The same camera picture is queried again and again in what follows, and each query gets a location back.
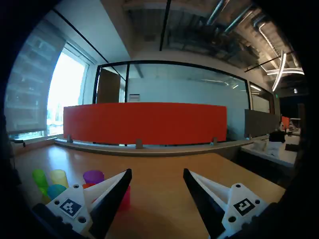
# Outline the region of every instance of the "ceiling light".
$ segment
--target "ceiling light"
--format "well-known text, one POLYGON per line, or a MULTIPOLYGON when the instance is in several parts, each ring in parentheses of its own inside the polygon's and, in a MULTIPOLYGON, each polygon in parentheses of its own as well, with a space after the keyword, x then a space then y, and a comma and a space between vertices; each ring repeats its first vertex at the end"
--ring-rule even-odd
POLYGON ((274 85, 272 87, 272 91, 275 91, 275 89, 277 88, 277 85, 278 85, 278 83, 279 83, 279 81, 280 81, 280 79, 282 77, 282 72, 284 70, 284 66, 285 66, 285 63, 286 63, 286 56, 287 56, 287 54, 282 51, 282 57, 280 59, 280 66, 279 66, 279 72, 278 72, 278 75, 276 76, 276 80, 275 80, 275 83, 274 83, 274 85))
MULTIPOLYGON (((293 74, 305 74, 303 73, 302 71, 283 71, 283 74, 286 74, 286 73, 293 73, 293 74)), ((267 75, 272 75, 272 74, 278 74, 278 72, 270 72, 270 73, 267 73, 267 75)))
POLYGON ((229 86, 229 84, 227 82, 221 81, 221 80, 207 80, 207 79, 203 79, 205 81, 211 81, 211 82, 218 82, 218 83, 225 83, 226 85, 229 86))
POLYGON ((252 87, 252 88, 254 88, 254 89, 258 90, 258 91, 261 91, 261 89, 259 89, 259 88, 256 87, 256 86, 250 85, 250 87, 252 87))

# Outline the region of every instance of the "white desk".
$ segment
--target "white desk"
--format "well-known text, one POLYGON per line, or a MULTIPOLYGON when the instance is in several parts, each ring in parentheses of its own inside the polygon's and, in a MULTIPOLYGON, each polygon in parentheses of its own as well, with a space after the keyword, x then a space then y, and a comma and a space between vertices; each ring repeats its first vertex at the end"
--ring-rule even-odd
POLYGON ((246 153, 250 153, 250 154, 258 156, 260 158, 267 159, 267 160, 272 161, 274 163, 291 168, 295 164, 297 152, 287 151, 287 150, 285 150, 285 147, 286 147, 286 144, 298 145, 299 144, 299 136, 286 135, 285 140, 286 140, 286 142, 284 142, 279 149, 279 156, 278 157, 267 154, 265 151, 258 151, 258 150, 252 149, 253 144, 242 146, 241 150, 246 152, 246 153))

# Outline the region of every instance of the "gray partition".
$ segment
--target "gray partition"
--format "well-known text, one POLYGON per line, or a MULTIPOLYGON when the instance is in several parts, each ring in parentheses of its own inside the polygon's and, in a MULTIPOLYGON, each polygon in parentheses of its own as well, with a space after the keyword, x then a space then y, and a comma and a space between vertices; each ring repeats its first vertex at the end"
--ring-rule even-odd
POLYGON ((262 136, 278 128, 280 116, 255 110, 245 110, 245 134, 262 136))

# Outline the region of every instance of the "window blind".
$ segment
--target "window blind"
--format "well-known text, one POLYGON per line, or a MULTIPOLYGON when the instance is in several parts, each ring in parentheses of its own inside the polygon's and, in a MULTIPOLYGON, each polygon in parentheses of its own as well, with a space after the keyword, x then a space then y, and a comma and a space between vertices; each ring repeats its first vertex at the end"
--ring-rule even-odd
POLYGON ((6 89, 4 114, 9 134, 46 131, 50 82, 65 43, 44 22, 25 41, 6 89))

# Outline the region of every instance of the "yellow cup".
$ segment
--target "yellow cup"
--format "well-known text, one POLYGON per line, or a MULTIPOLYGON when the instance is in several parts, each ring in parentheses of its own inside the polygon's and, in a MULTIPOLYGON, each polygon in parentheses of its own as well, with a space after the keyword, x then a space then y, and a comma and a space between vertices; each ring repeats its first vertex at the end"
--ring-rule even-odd
POLYGON ((69 184, 67 182, 67 174, 65 171, 61 169, 55 169, 50 172, 50 177, 53 184, 59 184, 66 188, 69 187, 69 184))

